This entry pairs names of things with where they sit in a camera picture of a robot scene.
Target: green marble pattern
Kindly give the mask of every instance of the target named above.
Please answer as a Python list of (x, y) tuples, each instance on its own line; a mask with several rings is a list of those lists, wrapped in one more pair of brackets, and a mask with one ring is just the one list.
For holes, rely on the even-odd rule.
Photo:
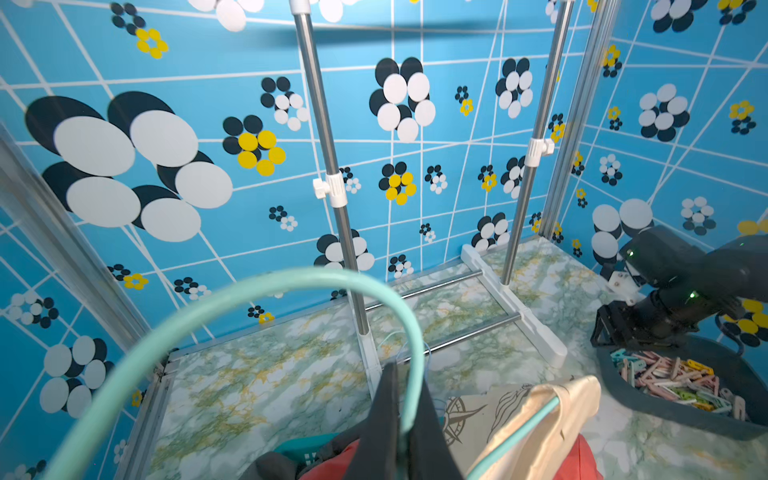
[(368, 384), (344, 306), (182, 357), (147, 478), (237, 480), (286, 440), (364, 419)]

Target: white circle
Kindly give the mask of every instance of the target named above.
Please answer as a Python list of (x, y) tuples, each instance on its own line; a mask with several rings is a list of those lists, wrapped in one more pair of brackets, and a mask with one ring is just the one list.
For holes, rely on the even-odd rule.
[(201, 12), (210, 12), (216, 8), (216, 0), (187, 0), (190, 5)]
[(296, 110), (296, 118), (301, 121), (310, 121), (310, 111), (306, 107), (301, 107)]
[(326, 247), (326, 258), (332, 262), (341, 262), (344, 260), (344, 255), (341, 251), (341, 243), (333, 242)]
[(48, 380), (40, 390), (40, 406), (43, 412), (56, 413), (67, 404), (69, 386), (61, 377)]
[(507, 219), (502, 218), (496, 223), (496, 226), (493, 229), (493, 233), (495, 233), (496, 235), (501, 235), (502, 233), (507, 231), (507, 228), (509, 228), (509, 222), (507, 221)]
[(275, 110), (275, 121), (281, 125), (288, 123), (288, 112), (279, 108)]
[(656, 112), (653, 110), (646, 110), (643, 111), (643, 113), (640, 114), (640, 118), (638, 118), (638, 121), (640, 122), (640, 125), (643, 127), (648, 127), (650, 125), (653, 125), (656, 121)]
[(400, 125), (397, 126), (397, 138), (400, 141), (412, 142), (419, 136), (419, 124), (416, 120), (407, 117), (400, 121)]
[(621, 217), (624, 225), (640, 230), (650, 225), (650, 222), (654, 219), (654, 212), (645, 200), (631, 198), (621, 205), (619, 217)]
[(85, 385), (91, 390), (99, 388), (104, 383), (105, 378), (107, 378), (107, 368), (101, 360), (94, 360), (88, 363), (85, 366), (85, 370), (83, 370), (83, 380), (85, 380)]
[(379, 126), (385, 131), (393, 131), (400, 123), (400, 110), (397, 105), (385, 103), (379, 108), (379, 113), (376, 114), (376, 119), (379, 121)]
[(234, 0), (219, 0), (216, 17), (229, 31), (242, 31), (245, 28), (245, 12)]
[(192, 162), (176, 173), (176, 188), (184, 200), (198, 208), (218, 208), (232, 197), (232, 179), (221, 167)]
[[(221, 0), (219, 6), (224, 2), (234, 4), (233, 0)], [(138, 115), (131, 123), (131, 140), (147, 160), (163, 167), (181, 167), (197, 155), (197, 135), (192, 127), (167, 111), (151, 110)]]
[(530, 88), (520, 94), (520, 105), (527, 107), (533, 101), (533, 90)]
[(417, 71), (408, 79), (408, 96), (413, 101), (422, 101), (429, 94), (429, 79), (422, 71)]
[(373, 264), (376, 262), (376, 258), (370, 252), (365, 252), (363, 255), (357, 257), (357, 269), (360, 271), (371, 270)]
[(517, 90), (518, 85), (520, 85), (520, 75), (518, 75), (518, 72), (513, 71), (511, 74), (507, 75), (505, 85), (508, 91)]
[(675, 97), (667, 104), (667, 111), (672, 115), (683, 113), (688, 106), (688, 100), (685, 97)]
[(613, 258), (619, 253), (619, 243), (608, 232), (597, 232), (592, 236), (592, 250), (603, 258)]
[(656, 96), (658, 97), (659, 101), (670, 101), (674, 98), (674, 96), (677, 94), (677, 89), (673, 84), (664, 84), (661, 85), (661, 88), (659, 88), (659, 91), (656, 92)]
[(611, 205), (598, 205), (592, 212), (592, 223), (604, 232), (612, 232), (619, 227), (621, 218)]
[(493, 237), (493, 230), (494, 230), (494, 228), (495, 228), (495, 225), (493, 224), (493, 222), (486, 223), (480, 229), (480, 237), (483, 237), (483, 238), (491, 238), (491, 237)]
[(355, 237), (352, 239), (352, 245), (355, 247), (355, 256), (359, 257), (368, 248), (368, 242), (362, 237)]
[(288, 110), (288, 107), (290, 107), (290, 100), (288, 100), (288, 97), (285, 95), (277, 95), (275, 97), (275, 106), (280, 110)]
[(82, 220), (97, 227), (122, 227), (136, 220), (141, 202), (127, 185), (106, 177), (86, 177), (67, 190), (67, 204)]
[(304, 105), (304, 99), (299, 94), (292, 94), (288, 100), (290, 101), (290, 106), (297, 110)]
[(640, 108), (643, 110), (650, 110), (656, 106), (658, 99), (655, 94), (647, 93), (640, 99)]
[(22, 312), (21, 308), (17, 306), (12, 306), (11, 308), (8, 309), (6, 316), (8, 317), (9, 320), (18, 320), (22, 317), (23, 314), (24, 313)]
[(320, 2), (320, 13), (328, 22), (337, 23), (344, 15), (344, 5), (341, 0), (323, 0)]
[(670, 17), (677, 19), (687, 14), (690, 10), (690, 0), (675, 0), (670, 7)]
[(528, 90), (531, 87), (531, 83), (533, 83), (533, 74), (530, 70), (526, 70), (520, 75), (520, 88)]
[(290, 128), (292, 131), (299, 131), (299, 129), (301, 128), (301, 120), (299, 120), (296, 117), (289, 118), (288, 128)]
[(488, 249), (488, 241), (485, 238), (481, 238), (475, 244), (475, 250), (478, 252), (485, 252)]
[(669, 112), (664, 112), (663, 114), (660, 114), (658, 117), (656, 117), (656, 121), (654, 122), (654, 125), (656, 125), (656, 128), (659, 130), (667, 130), (669, 127), (672, 126), (674, 123), (674, 117)]
[(520, 114), (520, 110), (522, 110), (522, 105), (520, 105), (519, 101), (515, 100), (510, 103), (507, 115), (509, 115), (510, 118), (516, 118)]
[(504, 90), (501, 95), (498, 96), (498, 106), (502, 110), (509, 108), (509, 104), (512, 103), (512, 92)]
[(164, 242), (183, 242), (197, 235), (202, 220), (187, 202), (158, 198), (141, 211), (141, 223), (152, 237)]
[(667, 16), (667, 13), (670, 11), (671, 2), (670, 0), (658, 0), (656, 2), (656, 5), (650, 10), (650, 17), (653, 20), (661, 20), (665, 16)]
[(53, 143), (71, 166), (102, 177), (127, 172), (136, 158), (131, 139), (100, 118), (72, 117), (62, 121), (54, 130)]
[(426, 127), (435, 120), (435, 104), (429, 100), (420, 101), (416, 105), (416, 111), (414, 116), (416, 117), (416, 123), (422, 127)]
[(237, 0), (237, 3), (250, 13), (257, 13), (264, 7), (264, 0)]
[(67, 413), (69, 413), (70, 417), (79, 419), (89, 406), (91, 406), (91, 390), (87, 386), (78, 385), (69, 392)]
[(45, 354), (43, 359), (43, 368), (50, 376), (62, 376), (72, 363), (72, 352), (69, 347), (59, 343), (52, 346)]
[(384, 98), (393, 104), (398, 104), (406, 99), (408, 85), (401, 74), (393, 73), (384, 80)]
[(72, 359), (78, 365), (86, 366), (96, 355), (96, 344), (87, 335), (83, 335), (74, 341), (72, 345)]

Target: yellow flower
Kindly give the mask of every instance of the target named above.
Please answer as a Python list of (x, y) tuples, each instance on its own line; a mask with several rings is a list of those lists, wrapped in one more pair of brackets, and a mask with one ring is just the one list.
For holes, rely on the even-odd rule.
[(141, 406), (141, 400), (144, 399), (144, 396), (141, 395), (141, 391), (139, 389), (136, 389), (134, 394), (131, 396), (131, 406), (138, 407)]
[(749, 117), (754, 111), (755, 111), (754, 105), (752, 105), (750, 102), (745, 100), (741, 103), (731, 105), (730, 114), (728, 114), (728, 117), (738, 118), (739, 120), (743, 120)]
[(605, 56), (603, 57), (603, 66), (613, 67), (616, 65), (616, 61), (619, 59), (619, 55), (621, 55), (621, 50), (616, 48), (616, 45), (611, 45), (609, 49), (606, 50)]
[[(168, 51), (168, 44), (160, 37), (160, 32), (154, 28), (150, 28), (149, 31), (146, 31), (143, 28), (137, 28), (136, 36), (139, 39), (136, 48), (143, 53), (148, 53), (152, 58), (163, 58), (163, 53)], [(150, 40), (154, 41), (154, 47), (149, 45)]]
[(757, 235), (758, 232), (768, 233), (768, 218), (759, 223), (753, 222), (752, 220), (739, 222), (737, 229), (739, 230), (739, 233), (741, 233), (741, 236)]
[(469, 112), (475, 110), (475, 107), (472, 105), (472, 99), (467, 98), (462, 102), (461, 112), (464, 114), (464, 116), (468, 116)]
[(125, 288), (131, 288), (133, 290), (143, 290), (144, 285), (149, 283), (149, 280), (145, 279), (141, 273), (134, 273), (133, 275), (128, 275), (124, 277), (125, 280), (123, 282), (123, 286)]
[(259, 315), (259, 323), (268, 323), (275, 320), (275, 316), (272, 313), (263, 313)]

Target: white plastic base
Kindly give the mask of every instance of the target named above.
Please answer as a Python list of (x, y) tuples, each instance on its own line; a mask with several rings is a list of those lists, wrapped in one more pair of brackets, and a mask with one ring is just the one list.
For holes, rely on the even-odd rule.
[(562, 367), (568, 355), (568, 348), (548, 326), (536, 318), (531, 309), (526, 307), (508, 286), (502, 285), (498, 275), (472, 245), (462, 247), (462, 261), (473, 271), (483, 272), (478, 277), (480, 282), (507, 313), (520, 313), (517, 326), (531, 340), (544, 360), (556, 369)]

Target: white bracket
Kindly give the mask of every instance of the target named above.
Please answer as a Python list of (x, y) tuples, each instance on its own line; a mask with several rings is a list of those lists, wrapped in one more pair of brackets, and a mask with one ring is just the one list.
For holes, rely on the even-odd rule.
[(523, 302), (509, 289), (502, 285), (498, 275), (493, 269), (480, 257), (480, 253), (472, 245), (462, 247), (462, 261), (472, 269), (472, 271), (481, 270), (483, 274), (478, 277), (483, 286), (490, 292), (493, 298), (502, 306), (506, 313), (520, 313), (520, 320), (515, 324), (522, 330), (528, 340), (533, 343), (538, 352), (544, 357), (550, 365), (559, 369), (565, 363), (565, 357), (568, 355), (568, 348), (558, 338), (557, 335), (549, 329), (548, 326), (541, 323), (536, 318), (531, 309), (525, 306)]
[(331, 207), (341, 208), (347, 204), (346, 188), (344, 187), (344, 176), (341, 172), (334, 175), (326, 174), (326, 179), (315, 178), (312, 180), (312, 186), (315, 189), (315, 197), (319, 200), (330, 197)]
[(554, 153), (554, 141), (551, 138), (532, 138), (528, 142), (528, 153), (525, 154), (526, 167), (538, 167), (541, 157)]

